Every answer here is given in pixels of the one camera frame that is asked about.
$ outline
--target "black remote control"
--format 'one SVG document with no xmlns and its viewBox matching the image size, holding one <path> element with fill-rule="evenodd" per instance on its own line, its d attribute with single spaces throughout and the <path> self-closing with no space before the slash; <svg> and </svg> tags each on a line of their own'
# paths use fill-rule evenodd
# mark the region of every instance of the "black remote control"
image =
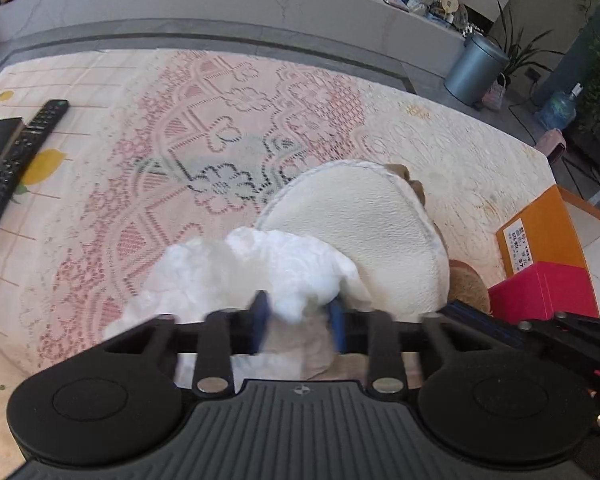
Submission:
<svg viewBox="0 0 600 480">
<path fill-rule="evenodd" d="M 29 163 L 69 108 L 69 101 L 52 99 L 23 128 L 0 162 L 0 217 Z"/>
</svg>

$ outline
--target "blue plastic bottle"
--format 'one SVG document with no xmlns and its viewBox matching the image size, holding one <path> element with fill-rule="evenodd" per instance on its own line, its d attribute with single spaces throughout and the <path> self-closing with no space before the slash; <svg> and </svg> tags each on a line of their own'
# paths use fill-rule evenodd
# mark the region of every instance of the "blue plastic bottle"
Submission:
<svg viewBox="0 0 600 480">
<path fill-rule="evenodd" d="M 563 130 L 571 124 L 571 121 L 576 118 L 575 101 L 580 92 L 582 92 L 582 85 L 580 83 L 573 87 L 569 95 L 558 90 L 534 114 L 534 117 L 545 131 L 553 130 L 554 128 Z"/>
</svg>

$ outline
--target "crumpled white paper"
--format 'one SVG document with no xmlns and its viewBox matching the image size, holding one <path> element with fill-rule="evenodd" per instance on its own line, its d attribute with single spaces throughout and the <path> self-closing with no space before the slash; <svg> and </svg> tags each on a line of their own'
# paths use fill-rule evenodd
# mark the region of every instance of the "crumpled white paper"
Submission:
<svg viewBox="0 0 600 480">
<path fill-rule="evenodd" d="M 326 370 L 335 352 L 320 307 L 338 293 L 356 306 L 370 302 L 355 264 L 329 244 L 241 227 L 224 240 L 197 237 L 167 248 L 104 336 L 159 314 L 199 322 L 215 310 L 248 308 L 259 290 L 268 293 L 272 317 L 262 353 L 232 358 L 236 389 L 245 378 L 307 380 Z M 194 354 L 180 356 L 178 386 L 191 386 L 194 364 Z"/>
</svg>

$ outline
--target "gray floor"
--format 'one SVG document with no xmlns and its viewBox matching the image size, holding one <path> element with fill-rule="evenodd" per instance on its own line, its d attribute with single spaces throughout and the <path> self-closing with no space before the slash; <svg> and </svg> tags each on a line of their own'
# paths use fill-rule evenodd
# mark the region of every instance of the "gray floor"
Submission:
<svg viewBox="0 0 600 480">
<path fill-rule="evenodd" d="M 443 79 L 407 63 L 336 41 L 269 27 L 207 20 L 129 20 L 56 28 L 0 44 L 0 70 L 19 61 L 107 48 L 189 48 L 255 54 L 358 76 L 416 93 L 480 119 L 519 140 L 535 145 L 543 131 L 535 108 L 520 96 L 507 97 L 499 112 L 462 104 Z M 556 182 L 588 200 L 600 190 L 590 167 L 575 154 L 552 168 Z"/>
</svg>

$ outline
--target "metal trash can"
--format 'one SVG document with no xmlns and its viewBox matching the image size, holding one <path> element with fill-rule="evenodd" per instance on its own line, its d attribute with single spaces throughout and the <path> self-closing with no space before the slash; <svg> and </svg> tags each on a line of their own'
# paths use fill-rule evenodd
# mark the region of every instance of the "metal trash can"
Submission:
<svg viewBox="0 0 600 480">
<path fill-rule="evenodd" d="M 509 58 L 499 46 L 477 34 L 469 36 L 464 47 L 464 53 L 446 76 L 445 87 L 471 106 L 482 99 L 509 63 Z"/>
</svg>

